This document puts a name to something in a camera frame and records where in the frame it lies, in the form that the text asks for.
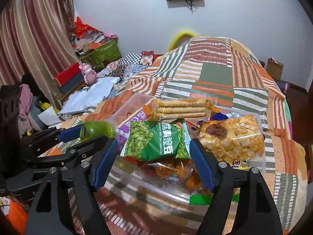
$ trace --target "green box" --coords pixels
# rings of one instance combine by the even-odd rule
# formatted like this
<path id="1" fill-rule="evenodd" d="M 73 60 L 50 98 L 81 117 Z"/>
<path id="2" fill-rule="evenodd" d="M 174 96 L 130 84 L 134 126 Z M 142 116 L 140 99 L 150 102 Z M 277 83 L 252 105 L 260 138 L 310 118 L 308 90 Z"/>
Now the green box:
<path id="1" fill-rule="evenodd" d="M 116 40 L 110 40 L 106 44 L 86 52 L 80 59 L 92 65 L 94 70 L 105 68 L 109 63 L 121 58 Z"/>

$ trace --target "green pea snack bag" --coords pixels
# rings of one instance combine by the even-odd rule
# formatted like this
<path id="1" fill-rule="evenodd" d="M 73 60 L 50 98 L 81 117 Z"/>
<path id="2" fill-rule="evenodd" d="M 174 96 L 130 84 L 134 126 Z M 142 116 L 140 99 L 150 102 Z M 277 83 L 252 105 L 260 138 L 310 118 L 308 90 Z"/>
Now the green pea snack bag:
<path id="1" fill-rule="evenodd" d="M 151 161 L 165 155 L 189 159 L 184 141 L 184 128 L 180 121 L 175 124 L 151 121 L 133 121 L 129 139 L 121 156 Z"/>

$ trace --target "rolled wafer biscuit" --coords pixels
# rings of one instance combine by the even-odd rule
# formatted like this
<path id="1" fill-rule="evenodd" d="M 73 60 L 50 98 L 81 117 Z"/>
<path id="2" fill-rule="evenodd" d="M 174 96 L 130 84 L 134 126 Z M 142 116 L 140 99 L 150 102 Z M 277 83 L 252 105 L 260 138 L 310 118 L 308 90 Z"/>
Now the rolled wafer biscuit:
<path id="1" fill-rule="evenodd" d="M 174 114 L 174 113 L 195 113 L 195 112 L 205 112 L 207 110 L 206 107 L 185 107 L 185 108 L 164 108 L 159 107 L 156 109 L 157 113 L 168 113 L 168 114 Z"/>
<path id="2" fill-rule="evenodd" d="M 191 100 L 162 100 L 154 99 L 159 107 L 205 107 L 207 99 L 191 99 Z"/>
<path id="3" fill-rule="evenodd" d="M 177 113 L 177 114 L 162 114 L 155 113 L 155 118 L 159 120 L 167 120 L 167 119 L 178 119 L 178 118 L 201 118 L 206 117 L 208 114 L 206 112 L 197 112 L 197 113 Z"/>

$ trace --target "bed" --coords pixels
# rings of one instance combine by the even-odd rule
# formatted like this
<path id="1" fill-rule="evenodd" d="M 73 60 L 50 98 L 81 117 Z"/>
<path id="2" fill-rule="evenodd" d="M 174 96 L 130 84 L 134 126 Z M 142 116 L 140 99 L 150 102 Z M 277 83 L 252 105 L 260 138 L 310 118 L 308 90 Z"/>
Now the bed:
<path id="1" fill-rule="evenodd" d="M 212 99 L 261 116 L 265 133 L 267 185 L 281 218 L 284 234 L 297 223 L 306 204 L 307 173 L 304 149 L 292 140 L 291 117 L 285 96 L 262 68 L 253 53 L 240 42 L 199 36 L 158 57 L 141 73 L 113 89 L 107 99 L 82 116 L 63 122 L 69 128 L 87 120 L 110 117 L 135 92 L 168 99 Z M 60 143 L 50 155 L 64 152 Z M 207 206 L 192 206 L 168 199 L 141 186 L 134 186 L 113 171 L 96 193 L 99 207 L 113 234 L 195 234 Z M 78 229 L 74 192 L 71 209 Z M 229 215 L 224 232 L 234 216 Z"/>

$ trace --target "cardboard box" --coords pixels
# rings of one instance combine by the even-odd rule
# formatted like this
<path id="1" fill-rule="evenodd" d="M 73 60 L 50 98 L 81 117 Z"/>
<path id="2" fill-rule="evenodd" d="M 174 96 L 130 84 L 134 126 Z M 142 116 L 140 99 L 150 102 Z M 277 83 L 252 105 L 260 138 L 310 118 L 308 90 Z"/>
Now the cardboard box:
<path id="1" fill-rule="evenodd" d="M 271 59 L 267 60 L 266 71 L 274 79 L 280 80 L 283 72 L 283 64 L 281 62 L 274 62 Z"/>
<path id="2" fill-rule="evenodd" d="M 83 47 L 83 51 L 84 53 L 86 53 L 87 51 L 91 50 L 91 49 L 96 49 L 100 46 L 102 46 L 103 44 L 105 44 L 104 42 L 101 42 L 101 43 L 95 43 L 95 42 L 89 42 L 89 43 L 86 43 Z"/>
<path id="3" fill-rule="evenodd" d="M 56 75 L 54 81 L 58 86 L 63 86 L 79 72 L 81 72 L 79 69 L 79 63 L 76 62 Z"/>

